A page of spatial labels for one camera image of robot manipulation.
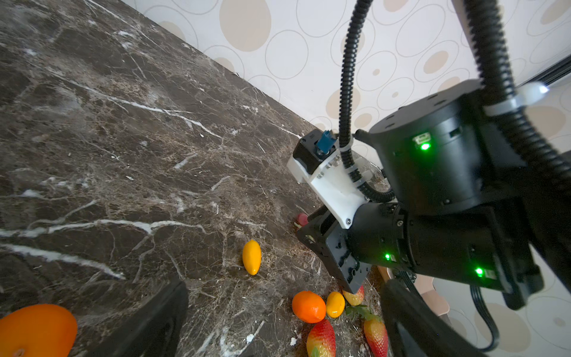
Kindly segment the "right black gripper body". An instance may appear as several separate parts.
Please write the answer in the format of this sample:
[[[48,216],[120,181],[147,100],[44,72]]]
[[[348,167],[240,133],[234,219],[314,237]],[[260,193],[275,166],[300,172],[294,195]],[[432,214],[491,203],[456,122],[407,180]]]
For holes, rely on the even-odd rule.
[[[299,228],[297,239],[323,262],[341,288],[355,294],[375,266],[410,270],[407,212],[397,203],[367,203],[349,228],[320,208]]]

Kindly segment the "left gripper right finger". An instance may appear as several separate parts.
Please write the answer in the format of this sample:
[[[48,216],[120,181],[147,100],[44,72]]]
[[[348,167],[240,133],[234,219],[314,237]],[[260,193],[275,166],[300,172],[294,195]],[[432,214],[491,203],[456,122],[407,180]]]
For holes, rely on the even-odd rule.
[[[396,280],[381,290],[382,316],[394,356],[485,356],[413,290]]]

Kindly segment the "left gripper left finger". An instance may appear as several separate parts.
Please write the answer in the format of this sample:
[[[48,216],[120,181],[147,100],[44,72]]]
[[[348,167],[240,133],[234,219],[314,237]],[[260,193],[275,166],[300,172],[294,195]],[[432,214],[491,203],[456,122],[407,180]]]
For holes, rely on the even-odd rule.
[[[174,356],[188,311],[188,292],[174,280],[87,356]]]

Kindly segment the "pink scalloped fruit bowl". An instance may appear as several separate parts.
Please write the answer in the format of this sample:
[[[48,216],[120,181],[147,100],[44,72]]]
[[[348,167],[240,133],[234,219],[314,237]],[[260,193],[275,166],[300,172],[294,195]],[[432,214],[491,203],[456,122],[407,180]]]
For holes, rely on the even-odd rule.
[[[434,288],[434,278],[410,272],[401,273],[397,269],[389,269],[382,266],[378,266],[377,269],[385,283],[391,280],[396,280],[408,288],[406,285],[406,279],[404,278],[408,277],[416,291],[420,294],[422,300],[424,300],[432,312],[437,316],[447,315],[450,312],[450,305],[447,300],[444,299],[444,297],[441,296]]]

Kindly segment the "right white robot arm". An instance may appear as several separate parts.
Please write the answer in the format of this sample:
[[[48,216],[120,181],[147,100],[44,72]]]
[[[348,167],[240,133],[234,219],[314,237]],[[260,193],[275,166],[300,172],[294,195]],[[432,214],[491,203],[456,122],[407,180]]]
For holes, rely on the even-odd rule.
[[[373,266],[396,271],[382,289],[396,356],[484,356],[500,332],[482,289],[510,309],[544,288],[537,251],[570,285],[570,164],[525,110],[547,87],[514,84],[496,1],[456,1],[480,77],[351,130],[358,43],[370,1],[355,4],[341,73],[339,132],[303,136],[288,161],[322,206],[297,238],[351,293]],[[492,340],[471,345],[422,300],[411,275],[467,284]]]

